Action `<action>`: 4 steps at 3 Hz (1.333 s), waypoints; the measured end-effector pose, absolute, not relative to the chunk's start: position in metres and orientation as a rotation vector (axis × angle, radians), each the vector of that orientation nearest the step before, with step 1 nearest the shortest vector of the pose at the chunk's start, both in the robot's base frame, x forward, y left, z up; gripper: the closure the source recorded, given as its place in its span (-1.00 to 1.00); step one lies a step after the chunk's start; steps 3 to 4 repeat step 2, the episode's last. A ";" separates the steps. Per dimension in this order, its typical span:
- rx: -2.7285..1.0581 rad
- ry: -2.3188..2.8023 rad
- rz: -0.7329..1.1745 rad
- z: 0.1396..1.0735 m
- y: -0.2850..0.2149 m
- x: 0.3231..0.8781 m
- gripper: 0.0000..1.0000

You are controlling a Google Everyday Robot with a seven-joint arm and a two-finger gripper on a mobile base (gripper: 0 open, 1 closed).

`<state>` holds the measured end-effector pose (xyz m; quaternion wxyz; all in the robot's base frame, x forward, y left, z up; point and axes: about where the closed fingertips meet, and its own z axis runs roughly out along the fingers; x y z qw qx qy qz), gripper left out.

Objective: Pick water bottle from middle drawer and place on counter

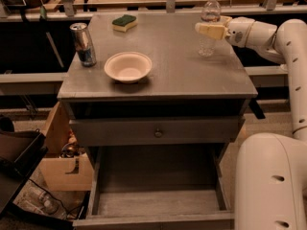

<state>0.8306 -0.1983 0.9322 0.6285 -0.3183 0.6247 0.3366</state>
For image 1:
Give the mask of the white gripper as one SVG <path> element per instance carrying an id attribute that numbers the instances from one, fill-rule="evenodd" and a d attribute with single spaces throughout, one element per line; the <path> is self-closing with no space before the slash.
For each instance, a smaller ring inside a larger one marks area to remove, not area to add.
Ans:
<path id="1" fill-rule="evenodd" d="M 246 17 L 232 19 L 231 16 L 222 16 L 222 24 L 197 23 L 195 25 L 195 30 L 197 33 L 206 35 L 215 40 L 222 40 L 225 38 L 230 45 L 243 48 L 246 46 L 248 34 L 254 22 L 254 19 Z"/>

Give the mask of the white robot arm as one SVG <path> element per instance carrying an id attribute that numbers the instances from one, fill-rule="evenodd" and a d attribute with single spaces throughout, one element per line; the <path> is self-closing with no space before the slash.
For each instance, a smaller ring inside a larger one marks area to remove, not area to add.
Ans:
<path id="1" fill-rule="evenodd" d="M 254 50 L 288 70 L 293 135 L 251 135 L 236 165 L 235 230 L 307 230 L 307 24 L 281 26 L 246 17 L 200 22 L 196 32 Z"/>

